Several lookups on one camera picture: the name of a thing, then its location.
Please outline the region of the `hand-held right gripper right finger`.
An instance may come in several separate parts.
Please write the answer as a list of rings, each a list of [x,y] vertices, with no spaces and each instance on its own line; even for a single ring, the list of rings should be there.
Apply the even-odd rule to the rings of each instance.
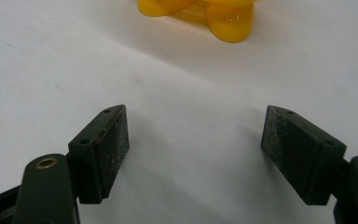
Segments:
[[[267,108],[261,149],[304,203],[325,205],[346,146],[296,112]]]

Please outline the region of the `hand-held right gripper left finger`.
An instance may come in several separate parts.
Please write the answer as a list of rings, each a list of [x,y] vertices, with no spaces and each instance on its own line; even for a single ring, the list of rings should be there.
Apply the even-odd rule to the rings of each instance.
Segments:
[[[126,106],[101,111],[68,147],[76,196],[84,204],[101,203],[109,197],[130,148]]]

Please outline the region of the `yellow plastic toy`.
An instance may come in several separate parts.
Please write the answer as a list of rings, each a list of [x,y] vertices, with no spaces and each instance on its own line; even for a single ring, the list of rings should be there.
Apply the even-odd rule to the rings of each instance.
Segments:
[[[137,0],[141,13],[206,25],[222,41],[239,43],[252,31],[258,0]]]

